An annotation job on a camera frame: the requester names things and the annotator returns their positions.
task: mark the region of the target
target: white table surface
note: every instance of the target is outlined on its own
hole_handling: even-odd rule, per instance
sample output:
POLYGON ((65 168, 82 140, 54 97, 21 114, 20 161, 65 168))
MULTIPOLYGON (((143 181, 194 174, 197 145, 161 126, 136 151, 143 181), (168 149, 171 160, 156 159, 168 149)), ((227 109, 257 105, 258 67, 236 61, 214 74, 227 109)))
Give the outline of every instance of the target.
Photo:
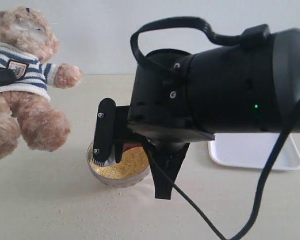
MULTIPOLYGON (((72 122, 55 152, 28 150, 22 138, 0 160, 0 240, 217 240, 175 191, 154 199, 151 175, 127 189, 110 189, 90 172, 86 151, 99 102, 128 105, 133 75, 85 76, 80 86, 50 89, 51 103, 72 122)), ((300 134, 294 135, 300 152, 300 134)), ((246 223, 260 172, 213 163, 207 143, 191 144, 176 183, 227 237, 246 223)), ((300 240, 300 170, 273 172, 259 217, 245 240, 300 240)))

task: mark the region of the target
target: screw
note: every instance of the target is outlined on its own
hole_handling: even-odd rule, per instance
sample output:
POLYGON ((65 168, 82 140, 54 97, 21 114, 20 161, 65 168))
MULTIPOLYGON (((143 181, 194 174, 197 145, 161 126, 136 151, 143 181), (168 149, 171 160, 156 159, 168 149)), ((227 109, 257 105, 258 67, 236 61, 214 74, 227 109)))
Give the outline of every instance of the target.
POLYGON ((171 98, 171 99, 174 99, 176 96, 177 96, 176 91, 170 92, 170 98, 171 98))

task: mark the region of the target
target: striped sweater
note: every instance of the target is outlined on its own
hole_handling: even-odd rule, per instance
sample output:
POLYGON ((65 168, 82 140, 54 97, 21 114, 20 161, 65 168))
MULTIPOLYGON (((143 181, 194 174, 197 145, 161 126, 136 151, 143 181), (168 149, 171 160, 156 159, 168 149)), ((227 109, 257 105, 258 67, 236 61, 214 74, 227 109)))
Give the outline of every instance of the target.
POLYGON ((0 93, 22 91, 37 94, 50 101, 47 85, 53 86, 58 66, 40 63, 38 57, 12 45, 0 42, 0 68, 12 69, 17 81, 0 86, 0 93))

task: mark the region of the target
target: badge patch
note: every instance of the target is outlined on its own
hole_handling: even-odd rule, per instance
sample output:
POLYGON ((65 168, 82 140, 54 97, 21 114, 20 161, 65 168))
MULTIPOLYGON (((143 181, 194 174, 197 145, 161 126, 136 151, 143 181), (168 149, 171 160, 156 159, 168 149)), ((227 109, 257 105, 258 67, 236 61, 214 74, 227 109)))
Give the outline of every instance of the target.
POLYGON ((14 60, 10 60, 8 63, 8 69, 13 70, 17 80, 20 80, 26 74, 27 68, 28 64, 26 63, 14 60))

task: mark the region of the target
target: teddy bear head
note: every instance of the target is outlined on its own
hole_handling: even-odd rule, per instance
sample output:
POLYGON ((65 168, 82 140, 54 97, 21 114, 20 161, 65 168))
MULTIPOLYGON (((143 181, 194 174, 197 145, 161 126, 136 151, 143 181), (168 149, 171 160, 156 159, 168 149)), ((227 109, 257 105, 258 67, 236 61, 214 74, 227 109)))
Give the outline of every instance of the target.
POLYGON ((0 43, 28 52, 42 63, 59 50, 59 41, 42 13, 22 5, 0 11, 0 43))

